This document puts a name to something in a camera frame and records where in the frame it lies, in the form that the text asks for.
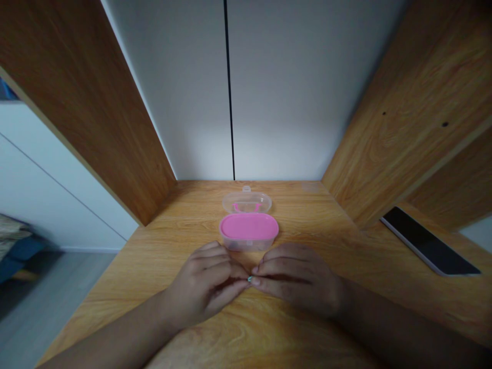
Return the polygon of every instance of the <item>white cabinet door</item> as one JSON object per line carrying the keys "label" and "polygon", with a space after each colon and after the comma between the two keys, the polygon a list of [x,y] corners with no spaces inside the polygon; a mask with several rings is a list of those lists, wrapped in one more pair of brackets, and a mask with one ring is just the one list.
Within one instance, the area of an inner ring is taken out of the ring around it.
{"label": "white cabinet door", "polygon": [[320,180],[405,0],[228,0],[236,179]]}
{"label": "white cabinet door", "polygon": [[0,134],[0,213],[67,251],[117,252],[126,240]]}
{"label": "white cabinet door", "polygon": [[222,0],[102,0],[177,179],[233,179]]}
{"label": "white cabinet door", "polygon": [[124,239],[130,238],[136,221],[29,107],[0,104],[0,133]]}

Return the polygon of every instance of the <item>floor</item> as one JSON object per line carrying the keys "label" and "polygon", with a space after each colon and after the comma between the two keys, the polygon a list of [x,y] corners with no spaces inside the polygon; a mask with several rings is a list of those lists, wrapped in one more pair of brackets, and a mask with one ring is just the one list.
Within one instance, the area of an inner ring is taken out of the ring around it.
{"label": "floor", "polygon": [[39,253],[27,265],[37,282],[0,284],[0,367],[34,368],[114,256]]}

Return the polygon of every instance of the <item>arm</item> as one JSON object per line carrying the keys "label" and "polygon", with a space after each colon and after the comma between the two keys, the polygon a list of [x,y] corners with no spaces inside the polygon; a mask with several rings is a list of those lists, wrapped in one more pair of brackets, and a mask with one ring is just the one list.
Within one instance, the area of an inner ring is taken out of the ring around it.
{"label": "arm", "polygon": [[249,286],[217,241],[197,249],[171,285],[40,368],[139,368],[179,331],[203,322]]}
{"label": "arm", "polygon": [[252,273],[255,288],[337,321],[391,366],[480,368],[492,363],[485,347],[337,276],[306,246],[272,249]]}

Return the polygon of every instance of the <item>right hand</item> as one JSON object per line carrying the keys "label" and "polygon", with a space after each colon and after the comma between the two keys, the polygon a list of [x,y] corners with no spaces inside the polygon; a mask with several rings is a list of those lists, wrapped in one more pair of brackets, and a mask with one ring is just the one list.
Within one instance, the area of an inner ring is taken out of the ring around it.
{"label": "right hand", "polygon": [[333,318],[346,302],[342,278],[302,244],[285,243],[268,251],[252,270],[257,290],[325,318]]}

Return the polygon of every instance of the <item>wooden desk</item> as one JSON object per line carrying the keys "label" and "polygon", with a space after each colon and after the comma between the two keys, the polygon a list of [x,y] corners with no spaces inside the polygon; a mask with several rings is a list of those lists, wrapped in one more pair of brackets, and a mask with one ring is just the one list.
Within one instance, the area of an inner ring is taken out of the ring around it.
{"label": "wooden desk", "polygon": [[[189,254],[219,239],[228,192],[271,196],[286,241],[314,248],[332,269],[482,344],[492,342],[492,255],[460,235],[419,220],[482,272],[440,277],[380,222],[359,232],[325,187],[313,182],[182,181],[159,216],[139,228],[46,352],[42,362],[165,288]],[[403,205],[410,213],[415,209]],[[234,256],[252,268],[263,253]],[[160,353],[165,367],[379,367],[333,323],[249,289],[222,313],[181,332]]]}

